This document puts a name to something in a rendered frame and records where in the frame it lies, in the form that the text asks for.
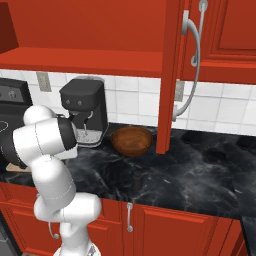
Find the brown wooden bowl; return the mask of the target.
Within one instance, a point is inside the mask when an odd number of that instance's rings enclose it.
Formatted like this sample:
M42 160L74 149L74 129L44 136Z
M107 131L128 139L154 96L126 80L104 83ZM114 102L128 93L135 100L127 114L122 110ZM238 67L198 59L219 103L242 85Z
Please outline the brown wooden bowl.
M111 135L114 149L127 157L137 157L146 153L150 149L152 141L152 134L139 126L122 127Z

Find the dark red range hood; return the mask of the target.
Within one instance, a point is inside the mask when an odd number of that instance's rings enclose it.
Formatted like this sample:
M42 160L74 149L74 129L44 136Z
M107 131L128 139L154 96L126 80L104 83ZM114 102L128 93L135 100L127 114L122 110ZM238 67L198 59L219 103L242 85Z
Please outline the dark red range hood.
M19 46L11 15L11 1L0 0L0 54Z

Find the light wooden cutting board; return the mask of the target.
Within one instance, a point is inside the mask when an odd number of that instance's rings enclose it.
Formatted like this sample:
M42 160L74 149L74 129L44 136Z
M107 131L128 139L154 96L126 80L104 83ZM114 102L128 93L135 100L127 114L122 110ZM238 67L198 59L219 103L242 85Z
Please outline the light wooden cutting board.
M29 167L22 169L19 166L13 165L11 163L7 165L6 170L8 172L31 172L31 169Z

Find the red wall cabinet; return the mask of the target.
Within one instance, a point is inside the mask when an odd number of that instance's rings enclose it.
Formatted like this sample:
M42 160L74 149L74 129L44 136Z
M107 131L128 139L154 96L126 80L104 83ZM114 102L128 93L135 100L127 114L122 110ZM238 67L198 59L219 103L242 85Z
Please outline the red wall cabinet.
M19 46L0 68L159 77L166 0L10 0Z

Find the red open cabinet door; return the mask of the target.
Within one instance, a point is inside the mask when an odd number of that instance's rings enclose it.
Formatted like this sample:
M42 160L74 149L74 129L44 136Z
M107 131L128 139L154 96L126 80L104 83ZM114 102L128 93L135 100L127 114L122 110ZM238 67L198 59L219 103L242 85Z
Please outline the red open cabinet door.
M165 154L170 147L176 75L182 30L184 0L166 0L162 73L159 98L156 153Z

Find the black coffee machine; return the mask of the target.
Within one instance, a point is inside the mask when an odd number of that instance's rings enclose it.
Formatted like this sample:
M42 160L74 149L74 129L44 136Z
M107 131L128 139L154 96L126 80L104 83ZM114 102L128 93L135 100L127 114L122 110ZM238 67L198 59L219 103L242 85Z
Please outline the black coffee machine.
M80 147L99 146L108 129L104 85L100 77L78 76L59 91L61 104L76 126Z

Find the red closed cabinet door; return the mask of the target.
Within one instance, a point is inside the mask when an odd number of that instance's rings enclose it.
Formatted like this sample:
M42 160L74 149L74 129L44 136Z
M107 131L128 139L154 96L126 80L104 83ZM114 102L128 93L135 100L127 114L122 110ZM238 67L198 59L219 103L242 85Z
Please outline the red closed cabinet door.
M256 85L256 0L208 0L198 80Z

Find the black stove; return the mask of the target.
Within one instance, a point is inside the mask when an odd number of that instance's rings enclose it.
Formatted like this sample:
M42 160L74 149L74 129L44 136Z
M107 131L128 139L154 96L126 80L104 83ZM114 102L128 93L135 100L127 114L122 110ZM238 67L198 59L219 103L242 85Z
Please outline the black stove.
M2 152L5 138L24 125L24 112L32 106L28 83L23 80L0 78L0 160L10 160Z

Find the black condiment shaker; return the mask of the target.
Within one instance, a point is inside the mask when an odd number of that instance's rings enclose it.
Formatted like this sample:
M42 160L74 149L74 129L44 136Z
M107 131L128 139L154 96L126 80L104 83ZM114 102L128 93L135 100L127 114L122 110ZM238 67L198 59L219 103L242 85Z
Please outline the black condiment shaker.
M136 170L133 173L133 192L137 196L142 188L142 174L140 171Z

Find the grey wall outlet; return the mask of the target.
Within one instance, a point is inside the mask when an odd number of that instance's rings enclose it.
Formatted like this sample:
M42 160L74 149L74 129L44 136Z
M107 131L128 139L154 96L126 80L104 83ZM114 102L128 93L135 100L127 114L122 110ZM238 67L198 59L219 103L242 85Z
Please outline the grey wall outlet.
M47 72L37 72L36 73L38 85L41 91L51 92L50 80Z
M185 82L179 79L176 80L176 88L175 88L175 101L182 102L184 95L184 85Z

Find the red base cabinet door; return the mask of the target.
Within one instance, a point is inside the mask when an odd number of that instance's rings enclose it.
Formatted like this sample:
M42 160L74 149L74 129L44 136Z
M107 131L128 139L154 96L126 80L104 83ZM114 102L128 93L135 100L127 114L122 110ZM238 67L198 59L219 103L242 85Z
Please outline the red base cabinet door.
M220 256L231 219L135 205L134 256Z
M0 210L23 252L52 256L61 240L53 239L48 224L35 218L36 194L34 187L0 182ZM102 199L101 203L99 218L88 225L89 236L102 256L123 256L120 204L109 199Z

